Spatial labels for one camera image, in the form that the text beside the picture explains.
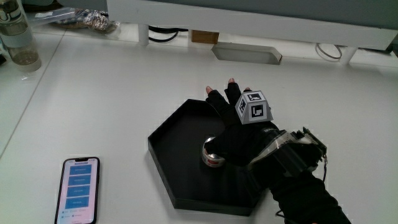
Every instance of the silver can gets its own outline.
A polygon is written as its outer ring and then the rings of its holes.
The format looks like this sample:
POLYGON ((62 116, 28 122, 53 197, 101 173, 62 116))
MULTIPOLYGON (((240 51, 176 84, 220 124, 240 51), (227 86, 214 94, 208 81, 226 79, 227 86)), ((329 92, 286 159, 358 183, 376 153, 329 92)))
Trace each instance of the silver can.
POLYGON ((205 144, 213 140, 215 137, 208 138, 205 143, 203 144, 201 150, 201 159, 202 161, 209 167, 221 167, 225 164, 225 159, 221 156, 217 156, 216 154, 208 154, 205 149, 205 144))

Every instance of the phone screen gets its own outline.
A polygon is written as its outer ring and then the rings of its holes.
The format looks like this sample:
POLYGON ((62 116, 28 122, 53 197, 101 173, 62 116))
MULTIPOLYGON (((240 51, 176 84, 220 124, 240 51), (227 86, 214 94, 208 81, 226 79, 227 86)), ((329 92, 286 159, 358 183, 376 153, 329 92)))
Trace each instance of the phone screen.
POLYGON ((58 224, 88 224, 95 219, 98 160, 67 160, 64 163, 58 224))

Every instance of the smartphone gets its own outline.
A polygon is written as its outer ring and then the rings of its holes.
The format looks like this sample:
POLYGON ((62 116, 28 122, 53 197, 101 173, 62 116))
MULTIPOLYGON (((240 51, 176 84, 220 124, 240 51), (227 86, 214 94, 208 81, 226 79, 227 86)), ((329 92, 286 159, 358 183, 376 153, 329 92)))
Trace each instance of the smartphone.
POLYGON ((94 224, 99 180, 100 160, 97 157, 65 160, 55 224, 94 224))

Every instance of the white cube with black markers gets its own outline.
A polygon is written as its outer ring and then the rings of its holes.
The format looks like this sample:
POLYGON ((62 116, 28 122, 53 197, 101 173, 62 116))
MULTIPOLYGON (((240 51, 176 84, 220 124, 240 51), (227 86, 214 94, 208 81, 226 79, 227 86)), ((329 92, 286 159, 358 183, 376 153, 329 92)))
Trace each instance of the white cube with black markers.
POLYGON ((235 109, 242 124, 273 120, 268 101, 262 91, 242 93, 235 105, 235 109))

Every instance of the water bottle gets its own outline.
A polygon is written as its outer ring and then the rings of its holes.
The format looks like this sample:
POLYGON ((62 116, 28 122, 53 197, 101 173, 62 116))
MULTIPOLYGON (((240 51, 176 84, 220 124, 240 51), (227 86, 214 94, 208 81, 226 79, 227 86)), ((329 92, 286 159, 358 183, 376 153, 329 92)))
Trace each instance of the water bottle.
POLYGON ((18 69, 33 72, 42 62, 22 10, 17 0, 0 0, 0 36, 18 69))

